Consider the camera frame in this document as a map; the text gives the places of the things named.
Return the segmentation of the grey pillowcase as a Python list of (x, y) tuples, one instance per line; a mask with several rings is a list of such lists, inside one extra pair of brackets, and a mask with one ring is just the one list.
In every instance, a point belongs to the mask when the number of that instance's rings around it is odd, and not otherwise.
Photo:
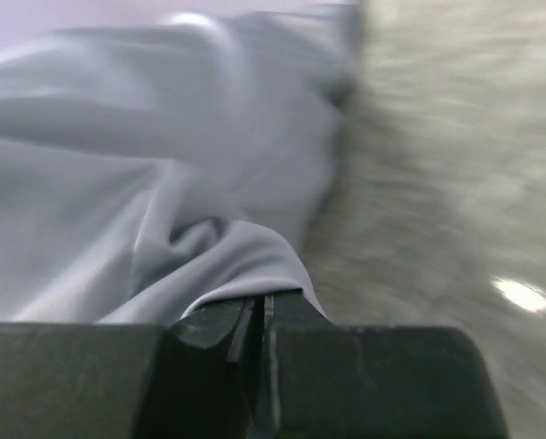
[(355, 4), (48, 33), (0, 51), (0, 321), (172, 325), (316, 293)]

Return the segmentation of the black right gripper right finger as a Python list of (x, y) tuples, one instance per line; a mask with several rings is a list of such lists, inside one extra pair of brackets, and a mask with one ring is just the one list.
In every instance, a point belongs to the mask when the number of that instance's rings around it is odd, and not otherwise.
[(333, 324), (302, 294), (289, 292), (265, 297), (261, 372), (253, 421), (254, 438), (274, 438), (281, 419), (277, 329), (332, 326)]

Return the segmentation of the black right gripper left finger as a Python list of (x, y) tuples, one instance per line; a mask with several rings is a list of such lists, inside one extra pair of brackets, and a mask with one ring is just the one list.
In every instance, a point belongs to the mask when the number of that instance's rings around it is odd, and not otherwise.
[(163, 333), (137, 438), (245, 438), (257, 388), (257, 302), (205, 305)]

